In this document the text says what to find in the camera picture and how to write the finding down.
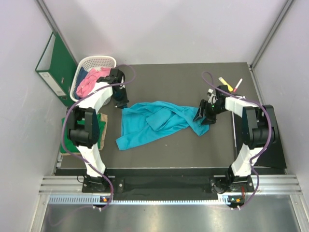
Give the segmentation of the teal t shirt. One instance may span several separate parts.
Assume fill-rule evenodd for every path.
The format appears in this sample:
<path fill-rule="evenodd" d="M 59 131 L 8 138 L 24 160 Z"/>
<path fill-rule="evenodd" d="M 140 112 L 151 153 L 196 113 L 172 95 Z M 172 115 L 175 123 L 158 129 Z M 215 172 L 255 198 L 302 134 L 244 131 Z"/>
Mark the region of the teal t shirt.
<path fill-rule="evenodd" d="M 194 121 L 196 107 L 178 106 L 170 102 L 140 102 L 122 110 L 121 136 L 116 139 L 119 150 L 128 150 L 170 136 L 190 127 L 197 136 L 210 129 L 201 120 Z"/>

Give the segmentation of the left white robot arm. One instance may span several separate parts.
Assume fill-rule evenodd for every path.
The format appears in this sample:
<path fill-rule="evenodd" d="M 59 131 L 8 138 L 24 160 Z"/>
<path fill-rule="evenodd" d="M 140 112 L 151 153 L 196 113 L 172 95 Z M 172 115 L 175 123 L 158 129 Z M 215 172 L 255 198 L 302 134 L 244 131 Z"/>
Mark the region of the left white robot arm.
<path fill-rule="evenodd" d="M 106 175 L 106 166 L 103 163 L 98 148 L 100 141 L 100 129 L 97 113 L 113 98 L 115 107 L 124 109 L 129 100 L 125 88 L 125 74 L 112 68 L 110 73 L 104 77 L 100 76 L 84 98 L 68 110 L 66 119 L 67 138 L 72 141 L 81 153 L 82 160 L 86 165 L 82 192 L 105 192 L 110 183 Z"/>

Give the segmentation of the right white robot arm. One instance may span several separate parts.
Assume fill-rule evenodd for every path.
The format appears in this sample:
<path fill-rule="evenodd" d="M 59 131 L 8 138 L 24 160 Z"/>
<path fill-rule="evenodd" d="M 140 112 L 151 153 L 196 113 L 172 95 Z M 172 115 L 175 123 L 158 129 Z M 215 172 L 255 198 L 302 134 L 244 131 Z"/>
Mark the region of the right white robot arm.
<path fill-rule="evenodd" d="M 274 108 L 271 105 L 260 105 L 237 96 L 229 91 L 228 86 L 220 85 L 208 90 L 209 99 L 202 99 L 194 121 L 202 120 L 202 125 L 212 125 L 217 115 L 232 112 L 242 120 L 242 146 L 236 160 L 225 174 L 225 189 L 237 191 L 249 183 L 253 167 L 270 144 L 276 142 L 278 126 Z"/>

